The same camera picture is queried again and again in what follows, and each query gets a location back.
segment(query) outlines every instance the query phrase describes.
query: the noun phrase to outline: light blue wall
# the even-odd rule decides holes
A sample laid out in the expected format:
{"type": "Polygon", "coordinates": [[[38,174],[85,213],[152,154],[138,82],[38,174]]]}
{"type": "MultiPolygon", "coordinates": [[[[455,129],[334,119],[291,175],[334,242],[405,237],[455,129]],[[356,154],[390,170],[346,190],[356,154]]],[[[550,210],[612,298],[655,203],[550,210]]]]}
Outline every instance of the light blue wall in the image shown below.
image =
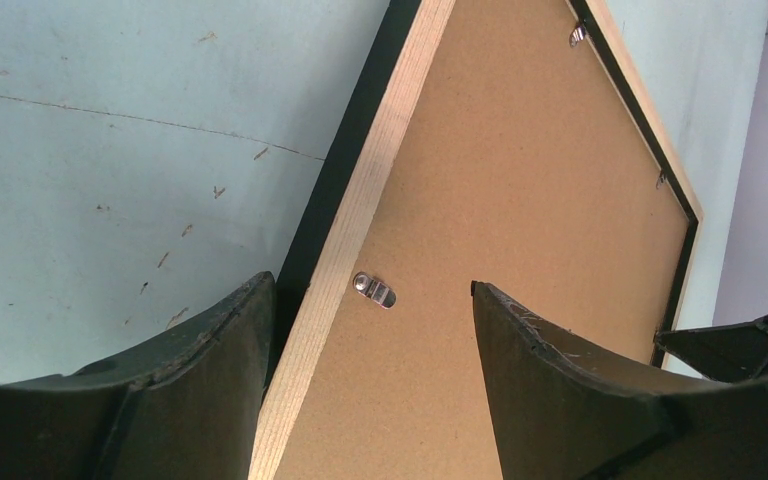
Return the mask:
{"type": "MultiPolygon", "coordinates": [[[[711,326],[766,0],[608,0],[705,213],[677,328],[711,326]]],[[[693,373],[668,358],[667,368],[693,373]]]]}
{"type": "Polygon", "coordinates": [[[277,274],[386,6],[0,0],[0,382],[277,274]]]}

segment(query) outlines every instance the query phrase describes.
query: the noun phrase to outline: brown cardboard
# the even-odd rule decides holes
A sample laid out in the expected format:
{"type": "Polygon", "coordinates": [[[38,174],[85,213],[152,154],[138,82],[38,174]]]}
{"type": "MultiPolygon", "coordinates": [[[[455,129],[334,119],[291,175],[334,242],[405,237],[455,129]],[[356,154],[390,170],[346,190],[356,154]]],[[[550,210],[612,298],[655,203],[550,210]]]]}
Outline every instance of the brown cardboard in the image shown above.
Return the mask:
{"type": "MultiPolygon", "coordinates": [[[[470,281],[646,362],[687,220],[558,0],[458,0],[276,478],[498,479],[470,281]]],[[[539,392],[523,392],[524,395],[539,392]]]]}

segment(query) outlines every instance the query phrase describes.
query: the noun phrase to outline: black frame edge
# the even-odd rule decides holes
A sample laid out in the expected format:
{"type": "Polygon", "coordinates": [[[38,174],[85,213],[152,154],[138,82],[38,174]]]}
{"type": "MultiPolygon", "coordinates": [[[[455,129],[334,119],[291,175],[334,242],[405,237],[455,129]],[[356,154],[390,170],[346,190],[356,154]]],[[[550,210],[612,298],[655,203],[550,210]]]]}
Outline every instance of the black frame edge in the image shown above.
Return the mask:
{"type": "MultiPolygon", "coordinates": [[[[696,233],[699,228],[699,218],[696,216],[696,212],[693,211],[693,207],[687,198],[684,190],[678,182],[675,171],[672,165],[670,165],[667,159],[664,149],[658,142],[658,138],[655,136],[655,132],[652,130],[652,126],[649,124],[649,120],[646,118],[646,114],[643,113],[643,109],[640,107],[640,103],[634,96],[634,92],[631,90],[631,86],[622,69],[617,62],[614,53],[611,51],[608,42],[605,40],[605,36],[602,33],[602,29],[596,23],[593,18],[593,13],[590,11],[590,6],[587,4],[587,0],[570,0],[573,10],[578,16],[579,21],[584,25],[584,29],[587,31],[587,35],[593,41],[593,46],[596,48],[596,53],[605,65],[605,69],[608,71],[608,75],[614,82],[617,91],[620,93],[623,102],[625,102],[628,111],[631,113],[634,122],[643,134],[643,139],[652,151],[655,161],[658,162],[658,166],[661,167],[661,171],[664,173],[667,181],[672,187],[675,196],[679,201],[679,204],[684,210],[684,214],[687,216],[688,227],[687,233],[684,237],[684,244],[681,248],[681,254],[679,255],[678,265],[676,266],[676,274],[673,278],[672,286],[670,287],[670,295],[667,300],[667,310],[664,313],[664,318],[661,321],[661,325],[655,331],[654,335],[659,332],[670,331],[674,328],[675,314],[678,311],[679,301],[681,300],[682,287],[684,286],[685,276],[687,270],[690,267],[690,257],[693,250],[694,243],[696,241],[696,233]]],[[[652,358],[649,364],[654,367],[662,367],[664,363],[664,352],[659,349],[654,343],[652,344],[652,358]]]]}
{"type": "Polygon", "coordinates": [[[290,250],[278,275],[279,302],[266,373],[268,386],[284,351],[325,240],[421,0],[391,0],[316,179],[290,250]]]}

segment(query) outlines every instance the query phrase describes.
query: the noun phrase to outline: dark green plastic object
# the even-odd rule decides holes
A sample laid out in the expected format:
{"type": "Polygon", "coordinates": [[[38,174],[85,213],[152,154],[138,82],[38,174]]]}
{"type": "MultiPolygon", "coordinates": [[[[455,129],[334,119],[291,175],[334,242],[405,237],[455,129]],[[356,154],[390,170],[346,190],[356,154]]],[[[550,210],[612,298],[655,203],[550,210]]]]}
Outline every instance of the dark green plastic object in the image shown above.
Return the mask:
{"type": "Polygon", "coordinates": [[[245,478],[274,309],[261,273],[74,375],[0,386],[0,479],[245,478]]]}
{"type": "Polygon", "coordinates": [[[725,327],[661,332],[658,348],[719,382],[768,375],[768,315],[725,327]]]}
{"type": "Polygon", "coordinates": [[[724,384],[605,350],[473,283],[506,480],[768,480],[768,376],[724,384]]]}

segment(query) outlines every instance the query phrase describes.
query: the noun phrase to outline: wood grain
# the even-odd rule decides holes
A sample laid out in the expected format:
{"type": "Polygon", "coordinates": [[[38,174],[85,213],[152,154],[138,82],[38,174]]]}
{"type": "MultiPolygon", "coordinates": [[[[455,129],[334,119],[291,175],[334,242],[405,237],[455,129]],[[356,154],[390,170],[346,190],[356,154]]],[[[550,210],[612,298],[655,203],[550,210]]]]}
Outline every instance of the wood grain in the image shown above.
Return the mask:
{"type": "Polygon", "coordinates": [[[251,480],[278,469],[453,5],[419,6],[261,408],[251,480]]]}

